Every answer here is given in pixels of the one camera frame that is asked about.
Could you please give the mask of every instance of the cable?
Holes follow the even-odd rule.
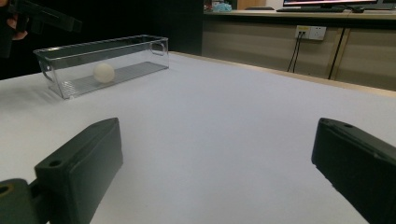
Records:
[[[293,73],[294,73],[294,69],[296,68],[296,63],[297,63],[297,58],[298,58],[298,52],[300,51],[300,44],[301,44],[301,40],[302,40],[302,39],[303,39],[303,36],[301,35],[300,39],[298,40],[297,55],[296,55],[296,59],[294,59]]]
[[[300,33],[298,34],[298,36],[297,36],[296,44],[295,44],[295,46],[294,46],[293,56],[291,56],[291,60],[290,60],[290,63],[289,63],[288,72],[289,72],[289,70],[290,70],[291,64],[293,63],[294,54],[296,53],[296,50],[297,50],[297,45],[298,45],[298,43],[299,43],[299,41],[300,41],[300,38],[303,38],[303,35],[304,35],[304,33],[300,32]]]
[[[333,60],[332,60],[332,68],[330,69],[330,73],[329,73],[329,75],[327,76],[327,79],[329,79],[329,80],[332,78],[332,70],[334,69],[335,61],[337,61],[338,52],[340,51],[341,43],[343,42],[343,37],[344,37],[345,31],[346,31],[346,28],[344,27],[344,28],[343,28],[343,32],[341,33],[341,38],[340,38],[340,40],[338,41],[337,50],[335,51],[335,55],[334,55],[334,58],[333,58]]]

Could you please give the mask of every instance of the wall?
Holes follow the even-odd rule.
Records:
[[[283,0],[266,0],[265,5],[274,9],[280,9],[283,7]]]

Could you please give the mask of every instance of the black wall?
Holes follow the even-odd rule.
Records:
[[[42,35],[13,41],[9,59],[0,59],[0,79],[40,72],[33,50],[130,35],[169,38],[169,50],[201,55],[202,0],[35,0],[82,21],[81,33],[46,25]]]

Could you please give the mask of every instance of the blue object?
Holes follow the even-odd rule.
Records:
[[[214,12],[224,12],[224,11],[231,11],[231,5],[228,5],[226,3],[220,3],[217,4],[213,7]]]

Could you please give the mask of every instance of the wooden cabinet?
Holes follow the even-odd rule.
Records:
[[[396,91],[396,12],[333,14],[213,13],[202,55]],[[327,27],[325,38],[296,45],[296,25]]]
[[[247,7],[263,7],[265,0],[238,0],[237,9],[245,10]]]

